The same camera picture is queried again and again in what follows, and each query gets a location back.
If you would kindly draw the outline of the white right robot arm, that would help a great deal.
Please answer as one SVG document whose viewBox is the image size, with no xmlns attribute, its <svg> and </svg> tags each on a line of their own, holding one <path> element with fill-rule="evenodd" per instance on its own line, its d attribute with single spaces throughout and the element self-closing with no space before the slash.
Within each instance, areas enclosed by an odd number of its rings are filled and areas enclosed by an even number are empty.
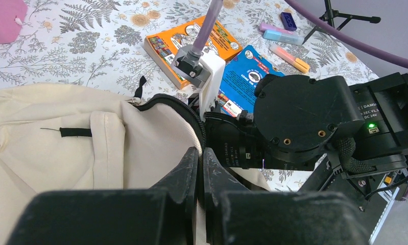
<svg viewBox="0 0 408 245">
<path fill-rule="evenodd" d="M 326 155 L 327 170 L 303 188 L 359 180 L 365 200 L 408 183 L 408 73 L 355 85 L 268 74 L 254 96 L 252 112 L 204 114 L 206 146 L 221 165 L 312 172 Z"/>
</svg>

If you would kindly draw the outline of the beige canvas backpack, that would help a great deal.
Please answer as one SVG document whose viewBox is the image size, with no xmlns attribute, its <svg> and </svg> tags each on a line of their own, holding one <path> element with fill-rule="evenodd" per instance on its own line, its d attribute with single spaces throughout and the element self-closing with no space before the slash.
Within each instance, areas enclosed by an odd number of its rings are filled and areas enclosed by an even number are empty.
<svg viewBox="0 0 408 245">
<path fill-rule="evenodd" d="M 195 244 L 208 244 L 205 119 L 166 94 L 140 105 L 140 94 L 126 97 L 65 84 L 0 90 L 0 244 L 7 244 L 37 195 L 148 189 L 177 166 L 189 148 L 199 152 Z M 268 189 L 256 168 L 228 172 L 251 191 Z"/>
</svg>

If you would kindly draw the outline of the light blue highlighter pen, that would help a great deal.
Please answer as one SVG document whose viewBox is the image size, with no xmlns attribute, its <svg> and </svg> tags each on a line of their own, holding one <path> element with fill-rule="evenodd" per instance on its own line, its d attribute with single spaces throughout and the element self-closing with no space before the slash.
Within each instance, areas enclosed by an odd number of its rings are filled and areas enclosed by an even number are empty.
<svg viewBox="0 0 408 245">
<path fill-rule="evenodd" d="M 267 40 L 283 42 L 293 45 L 302 45 L 304 42 L 304 38 L 301 36 L 272 30 L 266 30 L 263 34 L 263 38 Z"/>
</svg>

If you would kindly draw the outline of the black tripod stand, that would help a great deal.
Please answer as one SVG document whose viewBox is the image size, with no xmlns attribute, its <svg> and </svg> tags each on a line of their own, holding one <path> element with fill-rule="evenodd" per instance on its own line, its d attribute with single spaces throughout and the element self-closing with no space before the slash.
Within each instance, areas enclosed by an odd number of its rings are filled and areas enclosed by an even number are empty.
<svg viewBox="0 0 408 245">
<path fill-rule="evenodd" d="M 378 16 L 368 17 L 368 16 L 341 13 L 340 11 L 333 9 L 331 6 L 331 1 L 328 1 L 328 0 L 325 0 L 324 4 L 325 4 L 325 12 L 323 15 L 319 17 L 319 19 L 323 22 L 326 22 L 329 26 L 335 28 L 337 31 L 340 31 L 351 20 L 361 20 L 361 21 L 366 21 L 366 22 L 374 23 L 374 24 L 381 22 L 381 18 Z M 336 28 L 334 25 L 334 19 L 338 17 L 344 18 L 345 20 Z M 315 32 L 320 32 L 323 34 L 331 35 L 335 37 L 337 40 L 343 43 L 346 43 L 345 39 L 340 39 L 339 37 L 336 37 L 334 34 L 330 34 L 326 30 L 324 30 L 321 26 L 316 24 L 314 28 L 304 37 L 302 44 L 305 44 Z"/>
</svg>

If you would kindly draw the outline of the light blue paperback book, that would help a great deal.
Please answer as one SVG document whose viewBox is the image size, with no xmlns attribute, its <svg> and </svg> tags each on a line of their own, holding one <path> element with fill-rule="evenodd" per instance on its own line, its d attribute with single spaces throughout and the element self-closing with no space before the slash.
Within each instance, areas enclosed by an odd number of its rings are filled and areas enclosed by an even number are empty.
<svg viewBox="0 0 408 245">
<path fill-rule="evenodd" d="M 255 88 L 267 74 L 284 76 L 253 46 L 243 48 L 225 66 L 218 94 L 221 112 L 233 117 L 243 110 L 252 113 L 256 101 Z"/>
</svg>

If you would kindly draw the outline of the orange paperback book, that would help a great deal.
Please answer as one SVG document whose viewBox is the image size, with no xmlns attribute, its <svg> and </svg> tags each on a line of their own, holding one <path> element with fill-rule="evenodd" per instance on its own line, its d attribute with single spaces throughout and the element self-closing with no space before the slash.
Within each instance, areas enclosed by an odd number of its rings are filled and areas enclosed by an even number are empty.
<svg viewBox="0 0 408 245">
<path fill-rule="evenodd" d="M 202 16 L 178 27 L 149 35 L 144 39 L 145 51 L 178 89 L 188 86 L 189 82 L 175 73 L 170 68 L 170 64 L 179 48 L 194 43 L 204 19 L 205 16 Z M 214 53 L 225 62 L 229 62 L 242 49 L 238 41 L 217 21 L 203 48 L 203 53 Z"/>
</svg>

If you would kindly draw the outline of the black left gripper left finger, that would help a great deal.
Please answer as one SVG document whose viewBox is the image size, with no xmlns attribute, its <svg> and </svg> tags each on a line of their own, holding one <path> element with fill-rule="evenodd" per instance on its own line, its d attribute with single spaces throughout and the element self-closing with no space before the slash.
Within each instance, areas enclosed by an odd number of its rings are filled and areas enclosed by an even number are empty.
<svg viewBox="0 0 408 245">
<path fill-rule="evenodd" d="M 189 148 L 148 189 L 41 193 L 7 244 L 195 244 L 198 163 Z"/>
</svg>

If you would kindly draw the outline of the pink cone block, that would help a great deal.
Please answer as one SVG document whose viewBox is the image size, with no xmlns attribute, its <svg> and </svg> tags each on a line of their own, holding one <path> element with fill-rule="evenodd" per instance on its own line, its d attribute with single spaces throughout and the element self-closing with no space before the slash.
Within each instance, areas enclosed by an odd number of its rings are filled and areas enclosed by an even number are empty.
<svg viewBox="0 0 408 245">
<path fill-rule="evenodd" d="M 27 10 L 23 0 L 0 0 L 0 44 L 17 39 Z"/>
</svg>

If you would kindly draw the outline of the purple toy brick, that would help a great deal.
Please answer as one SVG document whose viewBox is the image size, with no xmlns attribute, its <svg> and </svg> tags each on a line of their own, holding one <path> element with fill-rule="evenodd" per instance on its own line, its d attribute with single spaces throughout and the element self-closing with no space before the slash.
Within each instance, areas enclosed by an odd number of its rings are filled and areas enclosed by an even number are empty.
<svg viewBox="0 0 408 245">
<path fill-rule="evenodd" d="M 287 31 L 293 32 L 297 30 L 297 25 L 291 13 L 281 12 L 280 16 L 281 16 L 282 24 Z"/>
</svg>

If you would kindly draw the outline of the yellow highlighter pen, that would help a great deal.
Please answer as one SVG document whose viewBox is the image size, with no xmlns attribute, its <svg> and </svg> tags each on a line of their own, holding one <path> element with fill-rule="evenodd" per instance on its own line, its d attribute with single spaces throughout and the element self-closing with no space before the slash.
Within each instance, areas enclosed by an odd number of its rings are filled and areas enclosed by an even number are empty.
<svg viewBox="0 0 408 245">
<path fill-rule="evenodd" d="M 276 54 L 279 58 L 299 70 L 301 73 L 306 74 L 310 70 L 310 66 L 301 60 L 300 58 L 295 57 L 294 55 L 290 54 L 288 51 L 284 50 L 280 46 L 276 44 L 272 44 L 269 50 Z"/>
</svg>

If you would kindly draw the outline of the pink highlighter pen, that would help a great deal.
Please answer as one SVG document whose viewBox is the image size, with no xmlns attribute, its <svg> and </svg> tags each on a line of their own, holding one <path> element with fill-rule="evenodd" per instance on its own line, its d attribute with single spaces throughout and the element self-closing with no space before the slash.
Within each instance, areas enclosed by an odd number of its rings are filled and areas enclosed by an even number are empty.
<svg viewBox="0 0 408 245">
<path fill-rule="evenodd" d="M 288 30 L 276 27 L 274 25 L 271 25 L 265 22 L 261 22 L 258 28 L 262 32 L 269 31 L 269 32 L 277 33 L 277 34 L 283 34 L 283 35 L 295 35 L 295 33 L 292 31 L 288 31 Z"/>
</svg>

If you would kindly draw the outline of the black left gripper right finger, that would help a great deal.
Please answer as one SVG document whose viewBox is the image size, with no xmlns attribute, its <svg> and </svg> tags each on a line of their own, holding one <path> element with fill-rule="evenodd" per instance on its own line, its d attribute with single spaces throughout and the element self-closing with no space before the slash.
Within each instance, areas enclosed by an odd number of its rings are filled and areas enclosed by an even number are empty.
<svg viewBox="0 0 408 245">
<path fill-rule="evenodd" d="M 337 192 L 251 191 L 203 151 L 208 244 L 368 244 L 356 207 Z"/>
</svg>

